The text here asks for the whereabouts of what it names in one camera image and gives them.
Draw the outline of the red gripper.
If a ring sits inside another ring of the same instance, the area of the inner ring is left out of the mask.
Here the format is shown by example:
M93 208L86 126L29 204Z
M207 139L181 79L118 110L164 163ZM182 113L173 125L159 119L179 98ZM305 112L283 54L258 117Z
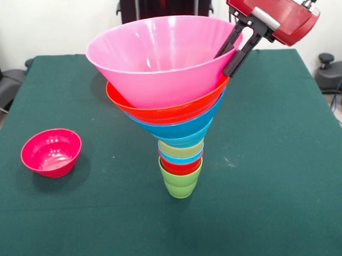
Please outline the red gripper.
M320 11L312 0L227 0L226 3L238 22L214 58L232 50L245 27L254 31L223 69L222 74L226 77L235 75L263 37L291 46L304 38L320 18Z

